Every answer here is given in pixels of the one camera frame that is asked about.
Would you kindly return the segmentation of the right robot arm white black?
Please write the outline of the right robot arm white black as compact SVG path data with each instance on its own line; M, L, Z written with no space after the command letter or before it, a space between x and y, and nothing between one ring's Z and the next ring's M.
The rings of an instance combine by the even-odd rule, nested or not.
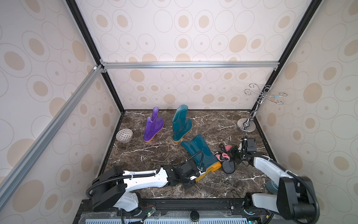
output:
M320 216L319 203L310 178L298 176L270 157L257 151L254 138L243 137L234 158L247 161L277 186L277 194L247 193L244 207L256 207L278 214L297 224L315 224Z

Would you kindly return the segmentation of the pink cloth black trim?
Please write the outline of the pink cloth black trim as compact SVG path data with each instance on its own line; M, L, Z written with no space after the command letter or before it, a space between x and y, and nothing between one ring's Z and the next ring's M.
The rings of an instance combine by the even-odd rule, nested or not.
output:
M221 143L219 145L219 151L214 155L220 161L223 172L226 174L232 174L235 172L235 161L230 152L232 146Z

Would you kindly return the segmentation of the purple rubber boot yellow sole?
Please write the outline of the purple rubber boot yellow sole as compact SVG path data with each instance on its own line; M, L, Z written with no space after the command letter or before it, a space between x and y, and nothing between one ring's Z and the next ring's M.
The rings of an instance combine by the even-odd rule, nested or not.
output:
M150 142L153 140L154 136L163 128L164 120L162 117L158 116L159 108L154 107L152 116L148 117L145 125L145 132L143 140L145 142Z

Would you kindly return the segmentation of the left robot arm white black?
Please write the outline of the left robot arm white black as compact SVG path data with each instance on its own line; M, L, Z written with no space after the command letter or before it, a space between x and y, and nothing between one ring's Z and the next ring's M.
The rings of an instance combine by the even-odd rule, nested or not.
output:
M113 168L95 180L85 194L92 200L93 211L114 207L132 212L140 207L140 197L134 191L178 184L189 188L204 171L203 160L204 152L201 150L178 166L159 166L156 170L141 172Z

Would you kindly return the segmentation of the teal rubber boot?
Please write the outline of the teal rubber boot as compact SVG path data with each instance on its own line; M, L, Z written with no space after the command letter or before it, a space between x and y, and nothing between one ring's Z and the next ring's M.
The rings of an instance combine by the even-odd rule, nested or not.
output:
M199 168L200 176L195 179L197 182L206 174L213 173L222 167L221 162L212 153L201 134L190 141L183 141L181 145L192 156L192 160Z
M191 130L193 122L187 118L188 106L180 105L172 120L173 141L180 142L182 138Z

